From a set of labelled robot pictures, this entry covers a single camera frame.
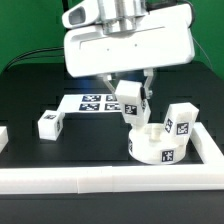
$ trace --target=white paper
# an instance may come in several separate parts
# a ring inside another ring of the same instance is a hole
[[[121,112],[112,94],[64,95],[58,111],[63,113],[112,113]]]

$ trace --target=white box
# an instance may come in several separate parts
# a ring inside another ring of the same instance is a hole
[[[161,140],[186,145],[199,110],[191,103],[170,104],[164,121]]]
[[[62,112],[46,110],[38,121],[40,139],[57,140],[63,129],[64,116]]]
[[[0,127],[0,153],[5,148],[6,144],[8,143],[8,134],[6,127]]]

